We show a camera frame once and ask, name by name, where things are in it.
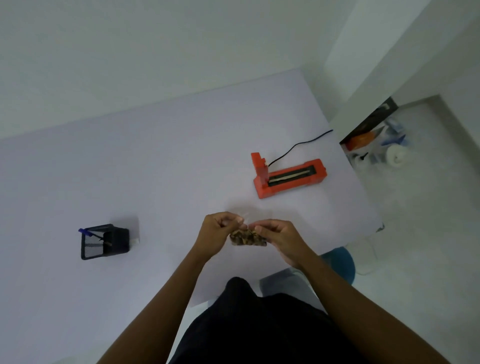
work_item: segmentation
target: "white tile floor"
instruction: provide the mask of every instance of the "white tile floor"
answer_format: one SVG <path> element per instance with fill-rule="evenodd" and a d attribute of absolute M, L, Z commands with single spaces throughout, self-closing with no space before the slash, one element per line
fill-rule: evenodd
<path fill-rule="evenodd" d="M 359 177 L 385 230 L 348 248 L 360 292 L 453 364 L 480 363 L 480 176 L 427 104 L 396 112 L 412 140 L 401 169 Z M 187 309 L 172 352 L 206 309 Z M 108 344 L 59 363 L 96 363 Z"/>

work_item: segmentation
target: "person's left arm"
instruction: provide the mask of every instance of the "person's left arm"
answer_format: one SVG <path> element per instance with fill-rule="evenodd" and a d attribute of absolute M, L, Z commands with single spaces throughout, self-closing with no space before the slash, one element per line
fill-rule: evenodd
<path fill-rule="evenodd" d="M 242 224 L 243 218 L 230 212 L 207 215 L 177 270 L 98 364 L 165 363 L 202 268 L 222 249 L 232 231 L 246 228 Z"/>

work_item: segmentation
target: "table top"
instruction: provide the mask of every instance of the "table top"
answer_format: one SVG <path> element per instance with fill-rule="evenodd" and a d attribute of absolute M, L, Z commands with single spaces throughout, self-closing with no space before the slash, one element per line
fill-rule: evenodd
<path fill-rule="evenodd" d="M 0 247 L 9 333 L 1 361 L 51 362 L 115 339 L 184 258 L 206 214 L 291 220 L 318 254 L 375 233 L 380 217 L 335 133 L 295 147 L 271 168 L 320 158 L 322 183 L 264 200 L 256 194 L 250 153 L 272 161 L 327 130 L 292 70 L 0 141 L 8 191 L 0 194 L 7 216 L 0 238 L 9 242 Z M 82 261 L 77 230 L 107 223 L 131 229 L 140 243 Z M 227 241 L 191 304 L 219 295 L 233 276 L 252 281 L 285 267 L 270 245 Z"/>

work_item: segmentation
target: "power cord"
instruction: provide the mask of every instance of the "power cord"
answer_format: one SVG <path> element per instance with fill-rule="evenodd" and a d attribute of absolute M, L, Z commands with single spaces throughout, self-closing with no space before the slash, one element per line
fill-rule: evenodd
<path fill-rule="evenodd" d="M 290 150 L 292 150 L 293 148 L 295 148 L 297 145 L 299 144 L 306 144 L 306 143 L 311 143 L 311 142 L 314 142 L 315 140 L 317 139 L 320 139 L 322 136 L 332 132 L 333 129 L 330 129 L 328 132 L 325 132 L 323 133 L 322 135 L 316 137 L 315 139 L 312 139 L 312 140 L 309 140 L 309 141 L 306 141 L 306 142 L 300 142 L 300 143 L 296 143 L 292 148 L 290 148 Z M 284 155 L 282 155 L 281 157 L 278 157 L 277 159 L 275 159 L 272 163 L 270 163 L 268 166 L 270 167 L 272 164 L 274 164 L 276 161 L 278 161 L 279 159 L 282 159 L 284 156 L 286 156 L 288 153 L 290 153 L 290 150 L 288 152 L 286 152 Z"/>

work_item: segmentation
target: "black mesh pen holder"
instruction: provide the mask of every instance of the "black mesh pen holder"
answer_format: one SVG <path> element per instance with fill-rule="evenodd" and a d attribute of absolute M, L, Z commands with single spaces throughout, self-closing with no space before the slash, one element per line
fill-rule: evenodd
<path fill-rule="evenodd" d="M 130 250 L 128 229 L 107 224 L 82 230 L 83 260 L 127 253 Z"/>

